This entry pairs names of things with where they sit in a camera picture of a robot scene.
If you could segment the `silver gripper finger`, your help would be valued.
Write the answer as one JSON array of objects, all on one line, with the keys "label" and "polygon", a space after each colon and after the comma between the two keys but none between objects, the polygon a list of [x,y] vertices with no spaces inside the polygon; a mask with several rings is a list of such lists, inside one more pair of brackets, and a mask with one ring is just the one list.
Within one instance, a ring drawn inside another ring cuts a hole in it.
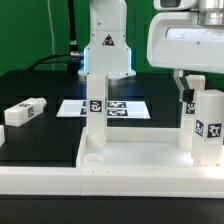
[{"label": "silver gripper finger", "polygon": [[179,101],[192,102],[194,97],[194,90],[189,87],[185,72],[180,69],[175,69],[173,73],[173,78],[179,89]]}]

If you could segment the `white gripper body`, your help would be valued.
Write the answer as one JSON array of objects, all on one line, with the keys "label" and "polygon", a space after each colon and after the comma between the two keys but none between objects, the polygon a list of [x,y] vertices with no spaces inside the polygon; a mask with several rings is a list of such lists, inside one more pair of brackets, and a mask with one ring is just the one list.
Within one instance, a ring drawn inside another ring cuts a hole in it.
[{"label": "white gripper body", "polygon": [[196,12],[164,12],[151,21],[151,66],[224,74],[224,27],[200,26]]}]

